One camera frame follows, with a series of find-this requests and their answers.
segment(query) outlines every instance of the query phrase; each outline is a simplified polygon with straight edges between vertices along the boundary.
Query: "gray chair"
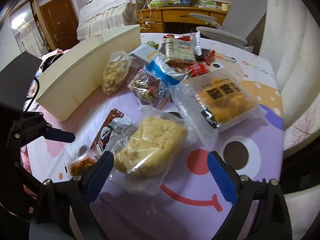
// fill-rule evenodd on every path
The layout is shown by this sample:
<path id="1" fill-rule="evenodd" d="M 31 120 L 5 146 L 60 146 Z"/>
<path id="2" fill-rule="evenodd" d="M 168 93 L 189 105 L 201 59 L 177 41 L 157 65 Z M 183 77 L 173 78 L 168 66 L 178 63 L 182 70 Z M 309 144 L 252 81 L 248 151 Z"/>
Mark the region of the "gray chair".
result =
<path id="1" fill-rule="evenodd" d="M 254 31 L 264 20 L 266 12 L 267 0 L 233 0 L 221 27 L 214 17 L 193 13 L 190 15 L 217 27 L 197 27 L 202 35 L 252 52 L 251 40 Z"/>

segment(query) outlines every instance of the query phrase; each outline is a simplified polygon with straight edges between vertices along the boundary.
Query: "tablecloth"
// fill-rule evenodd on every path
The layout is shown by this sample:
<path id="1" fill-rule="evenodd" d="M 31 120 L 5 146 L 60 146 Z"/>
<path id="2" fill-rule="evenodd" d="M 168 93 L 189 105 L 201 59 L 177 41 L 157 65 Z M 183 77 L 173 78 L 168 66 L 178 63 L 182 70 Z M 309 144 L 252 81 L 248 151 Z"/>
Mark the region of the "tablecloth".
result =
<path id="1" fill-rule="evenodd" d="M 160 42 L 163 34 L 141 34 L 142 42 Z M 239 174 L 267 182 L 279 179 L 283 156 L 281 98 L 272 67 L 267 60 L 220 42 L 201 39 L 201 47 L 217 52 L 216 62 L 227 69 L 266 115 L 247 119 L 221 132 L 214 150 L 235 161 Z M 88 149 L 101 124 L 113 108 L 134 122 L 140 117 L 135 97 L 125 86 L 106 97 L 98 88 L 65 122 L 60 123 L 42 107 L 38 111 L 53 127 L 75 133 L 71 144 L 39 138 L 28 144 L 33 175 L 43 181 L 68 180 L 68 161 Z M 173 103 L 167 112 L 176 112 Z M 181 150 L 156 196 L 135 196 L 106 182 L 99 197 L 90 204 L 101 227 L 112 239 L 209 240 L 224 222 L 231 204 L 226 202 L 206 165 L 208 151 L 195 140 Z"/>

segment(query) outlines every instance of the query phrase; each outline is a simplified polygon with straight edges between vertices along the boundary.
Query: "desk drawer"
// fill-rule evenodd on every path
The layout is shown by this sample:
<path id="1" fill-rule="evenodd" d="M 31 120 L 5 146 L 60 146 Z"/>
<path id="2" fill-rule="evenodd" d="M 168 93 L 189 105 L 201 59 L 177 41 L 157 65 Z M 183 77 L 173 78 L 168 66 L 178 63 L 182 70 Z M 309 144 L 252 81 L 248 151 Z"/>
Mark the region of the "desk drawer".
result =
<path id="1" fill-rule="evenodd" d="M 163 10 L 162 16 L 164 22 L 178 22 L 178 23 L 194 23 L 199 25 L 205 25 L 206 23 L 202 20 L 189 16 L 189 13 L 198 13 L 209 16 L 209 12 L 197 11 L 197 10 L 186 10 L 186 9 L 173 9 Z"/>
<path id="2" fill-rule="evenodd" d="M 217 19 L 217 23 L 222 25 L 226 15 L 222 13 L 210 12 L 211 17 L 215 17 Z"/>
<path id="3" fill-rule="evenodd" d="M 152 11 L 151 10 L 151 17 L 150 17 L 150 11 L 145 11 L 142 12 L 143 15 L 143 19 L 148 19 L 150 20 L 150 22 L 156 22 L 156 23 L 161 23 L 163 22 L 162 20 L 162 13 L 161 10 L 157 10 L 157 11 Z M 137 19 L 138 19 L 138 23 L 141 23 L 141 13 L 137 12 Z"/>
<path id="4" fill-rule="evenodd" d="M 141 33 L 163 33 L 163 23 L 150 23 L 151 29 L 145 30 L 143 29 L 143 25 L 140 24 Z"/>

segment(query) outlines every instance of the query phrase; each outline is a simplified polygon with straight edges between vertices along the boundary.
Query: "red circle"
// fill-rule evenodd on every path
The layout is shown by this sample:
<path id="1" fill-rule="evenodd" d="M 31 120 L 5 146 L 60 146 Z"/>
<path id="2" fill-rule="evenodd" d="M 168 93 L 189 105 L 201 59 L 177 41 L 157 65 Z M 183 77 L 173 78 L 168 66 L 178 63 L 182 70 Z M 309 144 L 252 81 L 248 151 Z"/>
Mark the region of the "red circle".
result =
<path id="1" fill-rule="evenodd" d="M 195 175 L 204 175 L 209 172 L 207 165 L 208 151 L 197 149 L 187 157 L 187 167 Z"/>

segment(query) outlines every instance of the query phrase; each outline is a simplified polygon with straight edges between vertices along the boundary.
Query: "door frame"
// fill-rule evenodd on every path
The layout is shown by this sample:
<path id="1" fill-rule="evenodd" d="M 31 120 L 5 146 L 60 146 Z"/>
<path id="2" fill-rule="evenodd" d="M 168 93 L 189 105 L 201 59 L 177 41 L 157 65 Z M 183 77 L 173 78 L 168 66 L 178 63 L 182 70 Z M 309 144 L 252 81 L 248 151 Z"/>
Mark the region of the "door frame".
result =
<path id="1" fill-rule="evenodd" d="M 55 47 L 58 48 L 57 43 L 56 43 L 56 40 L 55 40 L 54 36 L 52 35 L 52 33 L 51 33 L 51 31 L 50 31 L 50 28 L 49 28 L 49 26 L 48 26 L 47 20 L 46 20 L 46 18 L 44 17 L 44 11 L 43 11 L 43 7 L 44 7 L 45 5 L 48 5 L 49 3 L 52 3 L 52 2 L 54 2 L 54 1 L 55 1 L 55 0 L 51 0 L 51 1 L 49 1 L 49 2 L 47 2 L 47 3 L 45 3 L 45 4 L 43 4 L 43 5 L 41 5 L 41 6 L 39 7 L 39 9 L 40 9 L 40 12 L 41 12 L 43 21 L 44 21 L 44 25 L 45 25 L 45 27 L 47 28 L 48 33 L 49 33 L 49 35 L 50 35 L 50 38 L 51 38 L 53 44 L 55 45 Z M 76 12 L 75 12 L 75 9 L 73 8 L 72 0 L 69 0 L 69 1 L 70 1 L 70 4 L 71 4 L 71 8 L 72 8 L 73 13 L 75 14 L 75 16 L 77 16 L 77 14 L 76 14 Z"/>

